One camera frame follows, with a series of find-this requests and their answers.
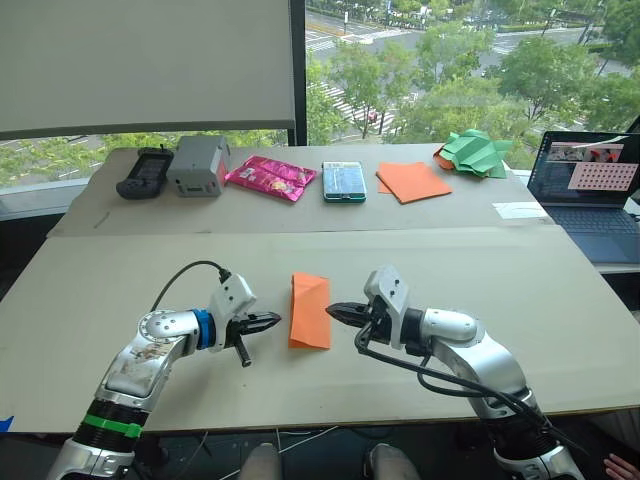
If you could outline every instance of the black cable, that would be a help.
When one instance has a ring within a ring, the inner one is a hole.
[[[421,367],[426,367],[429,362],[430,356],[424,357],[422,362],[420,363]],[[485,397],[484,393],[480,392],[469,392],[464,390],[453,390],[451,388],[443,388],[438,387],[436,385],[431,385],[424,379],[424,375],[422,373],[418,373],[418,383],[422,385],[424,388],[429,390],[430,392],[439,393],[440,395],[448,395],[450,397],[461,397],[461,398],[483,398]]]
[[[424,379],[420,378],[421,375],[427,375],[429,377],[437,378],[439,380],[443,380],[445,382],[453,383],[455,385],[465,387],[469,390],[473,390],[474,392],[478,392],[481,394],[481,395],[478,395],[478,397],[495,398],[496,400],[502,402],[505,406],[509,407],[516,415],[521,415],[522,417],[526,418],[534,427],[539,428],[543,431],[546,431],[551,436],[553,436],[556,440],[564,442],[568,446],[573,447],[583,452],[586,455],[589,455],[589,453],[584,448],[582,448],[580,445],[575,443],[573,440],[569,439],[564,433],[562,433],[559,429],[554,427],[548,418],[544,417],[541,413],[534,410],[529,405],[524,403],[522,400],[520,400],[519,398],[511,394],[498,392],[489,387],[485,387],[480,383],[458,378],[456,376],[449,375],[444,372],[439,372],[438,370],[433,370],[431,368],[426,368],[425,366],[422,366],[422,365],[416,365],[414,363],[406,362],[404,360],[390,357],[388,355],[384,355],[369,349],[368,344],[371,337],[371,331],[372,331],[372,322],[367,322],[367,324],[365,324],[356,335],[354,344],[359,353],[363,355],[367,355],[381,362],[388,363],[396,367],[400,367],[406,370],[416,372],[417,374],[419,374],[418,375],[419,382],[420,380],[424,381]],[[449,393],[454,393],[453,396],[469,397],[470,395],[468,394],[471,393],[471,392],[461,392],[459,390],[449,390],[441,387],[436,387],[435,385],[430,385],[426,383],[426,381],[424,381],[424,383],[428,385],[428,387],[425,387],[428,390],[434,391],[436,393],[447,392],[447,393],[444,393],[444,395],[448,395]]]
[[[198,260],[198,261],[192,262],[189,265],[185,265],[184,267],[182,267],[173,277],[171,277],[171,279],[165,284],[165,286],[162,287],[162,290],[160,290],[160,294],[158,295],[158,298],[156,298],[156,301],[153,302],[153,305],[151,306],[151,309],[149,311],[153,312],[158,308],[158,304],[162,300],[162,297],[164,297],[164,294],[167,293],[167,290],[169,290],[169,287],[173,285],[173,282],[175,282],[180,277],[180,275],[182,275],[184,272],[186,272],[187,270],[197,265],[209,265],[211,267],[217,268],[218,272],[220,273],[220,283],[224,283],[224,281],[231,276],[231,272],[229,270],[221,267],[216,262],[212,262],[210,260]]]

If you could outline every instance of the snack bag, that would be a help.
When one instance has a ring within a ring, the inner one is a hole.
[[[252,155],[241,167],[227,174],[228,182],[267,193],[292,202],[304,193],[304,187],[316,176],[309,168]]]

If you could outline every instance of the laptop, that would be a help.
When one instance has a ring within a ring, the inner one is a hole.
[[[640,263],[624,211],[640,183],[640,134],[546,132],[527,187],[594,263]]]
[[[638,117],[631,124],[631,126],[627,130],[627,133],[640,133],[640,115],[638,115]]]

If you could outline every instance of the smartphone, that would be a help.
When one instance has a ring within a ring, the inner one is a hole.
[[[367,198],[360,162],[323,162],[324,199],[332,203],[362,203]]]

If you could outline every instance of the window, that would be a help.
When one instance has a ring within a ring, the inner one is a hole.
[[[232,147],[286,145],[285,130],[118,133],[0,140],[0,192],[7,187],[90,177],[118,147],[174,148],[182,135],[224,134]]]
[[[531,169],[546,130],[640,113],[640,0],[306,0],[310,144],[484,130]]]

